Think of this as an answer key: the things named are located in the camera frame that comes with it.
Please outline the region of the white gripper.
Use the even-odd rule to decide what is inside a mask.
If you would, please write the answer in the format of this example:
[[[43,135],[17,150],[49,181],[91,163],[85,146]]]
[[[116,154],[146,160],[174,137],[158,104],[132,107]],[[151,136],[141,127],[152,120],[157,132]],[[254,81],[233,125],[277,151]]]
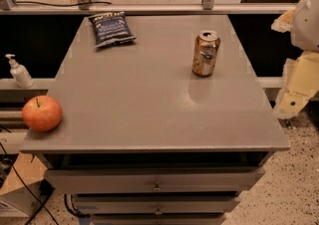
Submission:
[[[304,50],[296,60],[286,60],[273,109],[278,118],[291,119],[319,92],[319,0],[300,0],[275,19],[271,29],[291,31],[292,45]]]

